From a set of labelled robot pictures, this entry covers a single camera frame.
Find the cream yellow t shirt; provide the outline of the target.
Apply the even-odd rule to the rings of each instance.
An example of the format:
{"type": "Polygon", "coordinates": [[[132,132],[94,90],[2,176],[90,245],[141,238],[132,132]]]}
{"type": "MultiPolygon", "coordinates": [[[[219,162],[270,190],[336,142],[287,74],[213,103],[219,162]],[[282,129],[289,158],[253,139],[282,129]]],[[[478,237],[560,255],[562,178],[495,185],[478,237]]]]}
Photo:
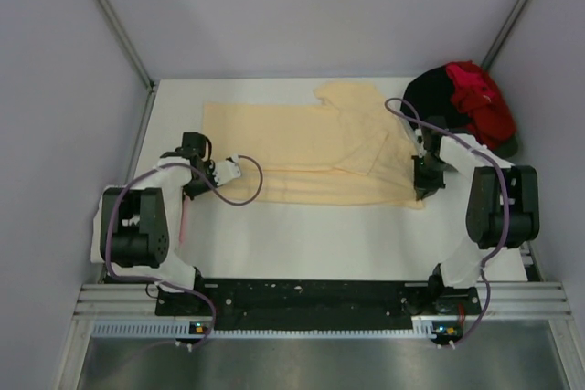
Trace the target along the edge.
{"type": "Polygon", "coordinates": [[[375,85],[328,82],[315,104],[208,102],[202,131],[217,158],[244,158],[230,199],[322,206],[422,209],[413,183],[414,142],[375,85]]]}

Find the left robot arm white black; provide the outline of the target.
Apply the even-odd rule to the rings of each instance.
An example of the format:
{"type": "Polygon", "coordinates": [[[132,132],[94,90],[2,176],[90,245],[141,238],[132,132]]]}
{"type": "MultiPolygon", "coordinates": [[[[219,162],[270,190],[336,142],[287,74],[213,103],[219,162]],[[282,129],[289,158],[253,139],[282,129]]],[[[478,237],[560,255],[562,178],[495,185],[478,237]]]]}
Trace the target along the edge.
{"type": "Polygon", "coordinates": [[[196,284],[197,269],[178,256],[183,202],[218,185],[211,151],[207,136],[184,133],[181,145],[164,153],[153,171],[125,194],[113,222],[120,186],[104,190],[94,217],[90,259],[108,259],[109,274],[116,279],[153,279],[179,286],[175,302],[191,314],[205,308],[207,292],[196,284]]]}

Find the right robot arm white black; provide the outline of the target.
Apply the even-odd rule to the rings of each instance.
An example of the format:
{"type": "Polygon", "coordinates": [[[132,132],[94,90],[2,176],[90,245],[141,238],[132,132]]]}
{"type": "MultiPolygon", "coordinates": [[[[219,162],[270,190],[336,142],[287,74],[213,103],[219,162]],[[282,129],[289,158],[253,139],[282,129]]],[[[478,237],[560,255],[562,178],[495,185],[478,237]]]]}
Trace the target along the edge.
{"type": "Polygon", "coordinates": [[[467,238],[440,262],[426,289],[410,302],[415,312],[431,307],[445,313],[483,279],[488,261],[503,248],[518,248],[537,237],[540,229],[537,171],[499,158],[471,134],[420,129],[422,154],[414,155],[413,185],[422,201],[444,189],[444,172],[453,169],[470,183],[465,211],[467,238]]]}

